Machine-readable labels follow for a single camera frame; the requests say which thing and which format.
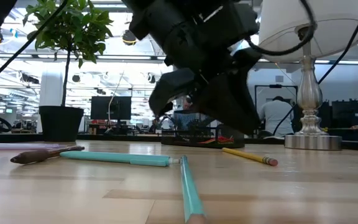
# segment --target white shirt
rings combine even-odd
[[[280,100],[275,100],[265,103],[258,111],[259,118],[266,119],[265,130],[272,133],[280,121],[291,110],[291,105]],[[283,123],[278,127],[276,136],[284,136],[286,134],[293,134],[291,121],[293,119],[293,112],[285,118]]]

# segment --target lamp base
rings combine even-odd
[[[308,149],[338,151],[341,150],[342,137],[339,136],[313,136],[292,135],[285,136],[285,147],[290,149]]]

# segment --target yellow pencil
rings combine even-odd
[[[248,152],[241,152],[238,150],[233,150],[233,149],[228,149],[228,148],[223,148],[224,152],[236,155],[236,156],[241,156],[247,159],[252,159],[253,161],[257,161],[257,162],[261,162],[267,165],[271,165],[271,166],[277,166],[278,165],[278,161],[269,157],[262,157],[262,156],[258,156],[255,154],[251,154]]]

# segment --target floor lamp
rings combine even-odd
[[[314,74],[316,58],[343,51],[358,24],[358,0],[308,0],[317,23],[313,39],[302,49],[267,60],[301,62],[302,79],[297,98],[303,109],[302,129],[285,137],[285,147],[295,149],[340,150],[342,138],[330,136],[319,126],[317,109],[323,95]],[[309,19],[297,0],[264,0],[262,5],[259,46],[267,50],[286,50],[306,34]],[[358,33],[354,40],[358,44]]]

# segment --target light wood tabletop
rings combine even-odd
[[[272,167],[217,149],[151,142],[77,141],[89,151],[187,155],[209,224],[358,224],[358,151],[241,149]],[[0,151],[0,224],[179,224],[180,166],[50,159],[21,166]]]

